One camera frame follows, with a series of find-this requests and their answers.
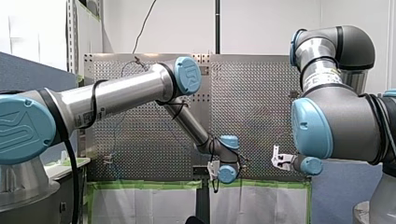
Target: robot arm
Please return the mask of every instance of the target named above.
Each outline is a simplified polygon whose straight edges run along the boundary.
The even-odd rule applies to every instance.
[[[216,143],[213,151],[209,151],[211,141],[206,130],[187,107],[178,105],[181,103],[178,96],[196,93],[200,86],[200,68],[193,59],[181,57],[156,63],[145,73],[98,81],[70,91],[43,89],[2,95],[0,121],[4,122],[0,122],[0,133],[4,134],[0,134],[0,164],[32,160],[48,147],[67,140],[76,129],[88,128],[97,120],[156,101],[176,117],[201,152],[219,155],[223,162],[230,163],[224,168],[228,173],[223,172],[225,177],[219,180],[231,183],[238,166],[237,154],[231,149],[234,145]]]
[[[299,31],[291,42],[290,62],[301,72],[303,89],[291,108],[293,140],[302,154],[290,162],[294,168],[309,163],[304,156],[314,158],[313,165],[318,158],[394,162],[393,91],[384,97],[359,95],[375,62],[366,33],[353,26]]]

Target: stainless steel panel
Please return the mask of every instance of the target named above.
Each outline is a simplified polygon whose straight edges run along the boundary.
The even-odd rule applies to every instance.
[[[250,159],[244,178],[303,180],[304,175],[271,164],[279,137],[282,153],[294,153],[289,133],[290,91],[298,91],[299,74],[287,56],[211,55],[211,130],[235,134],[240,152]]]
[[[147,64],[177,56],[184,55],[137,55]],[[299,75],[289,66],[288,57],[189,56],[199,61],[204,75],[201,89],[186,98],[191,113],[215,135],[240,137],[241,152],[251,160],[243,177],[303,180],[304,175],[280,171],[271,164],[276,138],[291,133],[292,99],[288,95],[299,90]],[[120,77],[127,63],[125,76],[143,72],[140,65],[130,63],[132,60],[131,54],[87,55],[86,83]],[[283,134],[279,141],[282,153],[295,152],[289,134]],[[193,148],[189,137],[154,103],[97,122],[87,130],[87,155],[93,158],[90,180],[190,180],[192,166],[205,164],[208,159]]]
[[[153,64],[191,55],[136,56],[145,64]],[[125,64],[124,76],[143,72],[140,65],[131,63],[134,60],[131,54],[87,55],[85,76],[92,81],[117,78]],[[86,141],[87,155],[93,157],[88,173],[90,180],[190,180],[191,158],[200,156],[190,138],[164,108],[155,103],[97,122],[93,132],[87,130]]]

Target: metal frame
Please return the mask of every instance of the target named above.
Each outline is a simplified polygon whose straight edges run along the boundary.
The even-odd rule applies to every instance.
[[[78,30],[77,9],[75,0],[66,2],[66,26],[67,26],[67,64],[68,72],[78,73]]]
[[[252,160],[242,177],[283,181],[305,180],[305,175],[277,170],[271,166],[270,162],[273,144],[276,139],[282,143],[280,145],[282,153],[295,152],[290,136],[283,134],[291,133],[290,104],[293,98],[290,97],[290,93],[299,91],[298,73],[289,66],[287,56],[209,54],[136,54],[135,56],[143,63],[163,62],[179,56],[195,58],[203,74],[203,84],[198,92],[191,97],[185,98],[185,100],[191,107],[191,113],[209,132],[213,132],[216,135],[236,134],[240,136],[241,152]],[[117,77],[121,68],[133,60],[134,55],[132,54],[87,54],[84,60],[86,85],[92,84],[98,79],[108,78],[107,76],[114,75],[113,78]],[[111,67],[106,67],[107,65],[104,65],[104,63],[110,63]],[[125,76],[141,71],[135,64],[128,65],[125,68]],[[233,97],[232,100],[226,100],[224,94],[230,94]],[[143,105],[142,108],[137,108],[128,113],[141,115],[142,111],[139,114],[139,109],[141,109],[150,114],[153,108],[153,105]],[[161,111],[160,115],[170,121],[169,115],[164,110]],[[133,114],[128,116],[125,122],[132,122],[130,123],[130,129],[134,129],[134,131],[124,130],[127,133],[119,134],[124,134],[125,141],[133,144],[134,140],[132,138],[134,136],[136,138],[149,137],[151,143],[154,141],[158,147],[163,147],[163,151],[153,150],[154,152],[151,153],[162,153],[161,157],[164,158],[164,161],[153,161],[152,158],[149,158],[148,148],[146,148],[147,151],[138,149],[136,152],[130,152],[133,154],[131,154],[128,161],[120,162],[120,169],[134,169],[130,172],[136,172],[136,175],[128,174],[123,176],[123,178],[146,178],[161,181],[191,180],[193,179],[192,166],[206,164],[208,157],[197,153],[192,154],[193,152],[191,151],[194,149],[191,140],[172,121],[170,121],[170,127],[180,138],[179,141],[189,148],[190,152],[187,155],[181,156],[175,151],[167,150],[167,142],[163,142],[167,140],[155,138],[157,135],[164,134],[155,131],[164,128],[163,123],[160,121],[160,123],[143,124],[143,120],[141,120],[142,126],[136,126],[135,123],[138,121],[131,119]],[[245,119],[237,123],[232,120],[232,116],[239,116],[239,118]],[[120,120],[120,116],[105,121],[108,122],[107,127],[110,128],[111,125],[109,124],[114,124],[117,120]],[[94,129],[99,130],[99,134],[103,134],[106,131],[106,125],[100,122],[94,126]],[[90,180],[114,179],[115,176],[106,175],[106,171],[103,170],[103,164],[98,163],[99,161],[109,162],[110,164],[113,162],[111,156],[103,158],[104,155],[101,155],[103,150],[106,150],[106,146],[99,146],[99,149],[95,148],[93,129],[87,130],[86,139],[87,155],[93,158],[91,169],[89,170]],[[155,162],[155,165],[153,164],[155,167],[150,166],[149,168],[152,169],[151,173],[147,174],[138,171],[140,167],[128,165],[132,163],[144,164],[141,161],[137,161],[136,158]],[[161,173],[164,170],[169,170],[170,173],[173,173],[170,175]]]

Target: pegboard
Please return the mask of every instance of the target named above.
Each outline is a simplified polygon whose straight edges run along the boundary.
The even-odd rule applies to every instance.
[[[185,97],[191,113],[215,135],[236,134],[241,152],[251,162],[244,178],[298,181],[304,176],[272,167],[276,137],[291,133],[290,91],[299,90],[298,74],[286,56],[247,55],[136,55],[150,65],[193,57],[201,68],[203,84]],[[131,54],[90,54],[85,78],[90,84],[143,72]],[[89,180],[191,180],[192,166],[205,164],[192,141],[158,105],[149,103],[98,121],[86,133],[87,155],[92,158]],[[291,137],[279,139],[282,153],[294,152]],[[106,164],[109,155],[111,164]]]
[[[179,56],[198,58],[198,55],[136,56],[146,66]],[[144,72],[141,65],[134,63],[133,55],[88,54],[84,61],[87,84]],[[190,97],[184,100],[191,105]],[[194,105],[191,105],[192,112],[198,107]],[[88,178],[94,181],[118,178],[190,180],[191,167],[202,160],[190,138],[166,110],[155,103],[98,121],[87,130],[86,148],[87,155],[92,158]]]
[[[298,91],[299,74],[286,56],[212,55],[211,121],[213,134],[234,134],[250,162],[243,177],[284,181],[304,175],[276,169],[274,143],[281,153],[295,153],[291,138],[290,91]]]

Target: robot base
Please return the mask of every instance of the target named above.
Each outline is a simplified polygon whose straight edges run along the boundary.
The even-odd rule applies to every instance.
[[[57,182],[49,184],[48,191],[29,200],[0,207],[0,220],[3,224],[59,224],[60,185]]]
[[[358,203],[353,209],[353,224],[396,223],[396,178],[382,174],[370,202]]]

